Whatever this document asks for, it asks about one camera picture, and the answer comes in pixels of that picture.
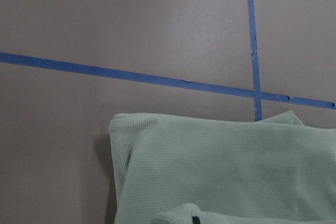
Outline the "olive green long-sleeve shirt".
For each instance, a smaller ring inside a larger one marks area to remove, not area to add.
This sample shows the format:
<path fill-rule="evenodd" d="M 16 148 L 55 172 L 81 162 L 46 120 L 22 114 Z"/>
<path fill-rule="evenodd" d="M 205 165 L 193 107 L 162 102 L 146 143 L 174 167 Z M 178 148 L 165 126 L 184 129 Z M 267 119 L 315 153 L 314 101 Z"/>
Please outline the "olive green long-sleeve shirt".
<path fill-rule="evenodd" d="M 259 122 L 117 114 L 116 223 L 335 222 L 335 130 L 292 111 Z"/>

